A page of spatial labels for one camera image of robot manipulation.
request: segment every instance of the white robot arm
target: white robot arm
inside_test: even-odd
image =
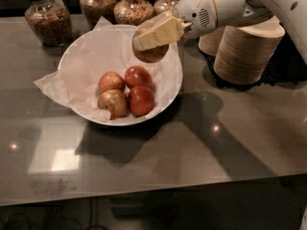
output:
[[[182,36],[199,37],[225,25],[257,24],[274,15],[307,63],[307,0],[180,0],[173,15],[162,14],[145,22],[153,27],[135,37],[133,44],[147,50]]]

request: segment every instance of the countertop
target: countertop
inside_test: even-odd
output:
[[[72,19],[75,39],[88,32]],[[24,17],[0,18],[0,32],[0,205],[307,173],[306,82],[218,88],[184,39],[174,102],[139,125],[101,126],[34,85],[68,46],[42,46]]]

